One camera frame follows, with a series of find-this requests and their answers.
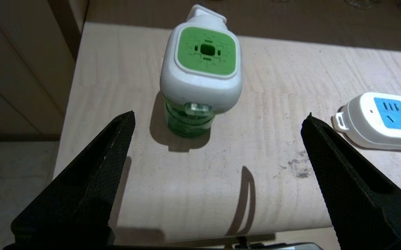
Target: mosquito repellent liquid bottle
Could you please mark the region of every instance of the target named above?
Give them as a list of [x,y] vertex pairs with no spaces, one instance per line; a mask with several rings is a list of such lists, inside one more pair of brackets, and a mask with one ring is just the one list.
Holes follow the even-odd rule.
[[207,132],[216,114],[231,109],[242,91],[242,55],[227,19],[194,5],[171,33],[160,90],[165,122],[175,134],[195,138]]

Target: wooden table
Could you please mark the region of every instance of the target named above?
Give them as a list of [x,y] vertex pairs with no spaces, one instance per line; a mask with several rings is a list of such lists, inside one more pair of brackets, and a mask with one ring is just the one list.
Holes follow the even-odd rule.
[[[120,242],[331,226],[301,124],[310,112],[330,123],[364,92],[401,95],[396,6],[201,1],[229,17],[239,35],[244,86],[210,134],[188,140],[164,125],[159,75],[167,26],[183,22],[196,1],[145,2],[91,1],[54,176],[111,119],[133,110],[135,132],[110,222]],[[401,188],[401,152],[359,151]]]

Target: white plastic housing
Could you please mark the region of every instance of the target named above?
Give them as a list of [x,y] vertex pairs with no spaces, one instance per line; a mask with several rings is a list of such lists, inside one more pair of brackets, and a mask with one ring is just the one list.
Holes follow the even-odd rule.
[[374,98],[401,102],[400,95],[364,93],[349,101],[332,117],[334,128],[362,147],[401,150],[401,129],[386,127]]
[[[171,33],[165,51],[160,90],[162,94],[178,104],[188,102],[206,104],[213,110],[225,112],[238,101],[242,92],[242,54],[237,37],[226,27],[227,19],[200,5],[194,5],[185,23]],[[225,33],[235,42],[236,66],[229,75],[216,75],[190,70],[177,59],[177,47],[181,31],[186,27],[200,27]]]

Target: floor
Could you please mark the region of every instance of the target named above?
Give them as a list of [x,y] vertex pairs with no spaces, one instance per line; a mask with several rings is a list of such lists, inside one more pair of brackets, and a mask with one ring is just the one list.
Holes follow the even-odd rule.
[[[14,242],[10,231],[12,220],[43,190],[52,177],[59,143],[0,142],[0,249]],[[291,231],[254,237],[257,242],[314,242],[325,250],[339,250],[333,228]],[[222,239],[177,242],[174,247],[226,245]]]

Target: power strip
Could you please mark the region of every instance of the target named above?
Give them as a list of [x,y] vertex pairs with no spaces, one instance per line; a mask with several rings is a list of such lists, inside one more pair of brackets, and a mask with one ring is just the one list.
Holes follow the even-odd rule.
[[359,146],[401,150],[401,96],[367,92],[332,117],[335,130]]

